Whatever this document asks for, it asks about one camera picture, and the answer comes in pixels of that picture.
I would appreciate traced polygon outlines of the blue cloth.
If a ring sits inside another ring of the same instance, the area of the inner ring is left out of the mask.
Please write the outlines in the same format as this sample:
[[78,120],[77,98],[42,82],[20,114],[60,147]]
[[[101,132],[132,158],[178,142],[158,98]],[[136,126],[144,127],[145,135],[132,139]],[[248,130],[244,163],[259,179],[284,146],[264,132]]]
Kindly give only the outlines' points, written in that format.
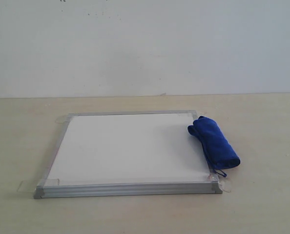
[[205,159],[216,174],[226,178],[224,170],[240,165],[239,156],[214,120],[199,116],[187,130],[201,143]]

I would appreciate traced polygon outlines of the white board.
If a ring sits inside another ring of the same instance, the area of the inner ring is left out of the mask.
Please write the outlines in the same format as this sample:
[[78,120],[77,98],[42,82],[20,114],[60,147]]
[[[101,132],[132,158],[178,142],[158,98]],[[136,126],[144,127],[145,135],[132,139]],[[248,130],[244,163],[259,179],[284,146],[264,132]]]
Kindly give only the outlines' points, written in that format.
[[34,199],[121,195],[217,194],[216,175],[178,111],[73,113],[62,123]]

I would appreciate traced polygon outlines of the clear tape back right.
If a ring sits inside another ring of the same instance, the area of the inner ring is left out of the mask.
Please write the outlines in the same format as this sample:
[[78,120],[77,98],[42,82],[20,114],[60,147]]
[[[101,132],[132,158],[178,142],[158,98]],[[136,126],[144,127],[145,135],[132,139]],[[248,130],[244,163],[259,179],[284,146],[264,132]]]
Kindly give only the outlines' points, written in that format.
[[199,118],[200,116],[207,115],[207,113],[205,112],[197,112],[195,110],[181,110],[181,111],[178,111],[177,114],[191,116],[192,118]]

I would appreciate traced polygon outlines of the clear tape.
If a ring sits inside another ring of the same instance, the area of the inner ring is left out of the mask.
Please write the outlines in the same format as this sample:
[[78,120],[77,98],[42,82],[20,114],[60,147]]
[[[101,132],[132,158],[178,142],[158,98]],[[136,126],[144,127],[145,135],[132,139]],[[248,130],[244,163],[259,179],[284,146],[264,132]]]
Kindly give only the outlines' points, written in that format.
[[192,118],[199,118],[200,116],[207,115],[207,113],[205,112],[197,112],[195,110],[181,110],[181,111],[178,111],[177,114],[191,116]]
[[72,118],[73,118],[73,116],[70,116],[70,115],[60,116],[60,117],[55,119],[55,122],[58,124],[62,124],[65,122],[70,122]]
[[59,179],[34,179],[23,180],[19,183],[18,193],[34,193],[37,189],[43,188],[43,186],[58,186],[60,184]]
[[210,174],[208,180],[211,181],[212,189],[217,194],[222,192],[230,193],[232,190],[232,182],[227,177]]

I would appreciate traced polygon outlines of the clear tape back left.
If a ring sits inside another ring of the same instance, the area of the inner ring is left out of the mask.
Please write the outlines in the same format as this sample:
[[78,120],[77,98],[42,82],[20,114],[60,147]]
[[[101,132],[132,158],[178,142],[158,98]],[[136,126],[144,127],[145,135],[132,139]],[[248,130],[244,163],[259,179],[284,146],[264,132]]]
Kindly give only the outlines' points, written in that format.
[[58,124],[62,124],[65,122],[70,122],[72,118],[73,118],[73,116],[70,116],[70,115],[60,116],[60,117],[55,119],[55,122]]

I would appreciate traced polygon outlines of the clear tape front right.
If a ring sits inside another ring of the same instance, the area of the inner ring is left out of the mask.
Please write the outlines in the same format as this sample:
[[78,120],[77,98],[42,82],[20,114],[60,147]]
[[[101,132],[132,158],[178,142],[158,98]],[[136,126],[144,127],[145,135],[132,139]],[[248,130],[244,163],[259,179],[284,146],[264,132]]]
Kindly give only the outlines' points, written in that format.
[[232,182],[227,177],[210,174],[208,180],[211,181],[212,189],[217,194],[222,192],[230,193],[232,190]]

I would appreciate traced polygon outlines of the clear tape front left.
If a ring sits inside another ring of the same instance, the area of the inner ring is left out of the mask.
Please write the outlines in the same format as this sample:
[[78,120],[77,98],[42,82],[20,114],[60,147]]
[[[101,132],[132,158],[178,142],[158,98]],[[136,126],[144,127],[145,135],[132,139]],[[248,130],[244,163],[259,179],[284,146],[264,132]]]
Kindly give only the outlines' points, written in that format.
[[43,186],[58,186],[60,184],[59,179],[34,179],[23,180],[19,183],[18,193],[34,193],[37,189],[43,188]]

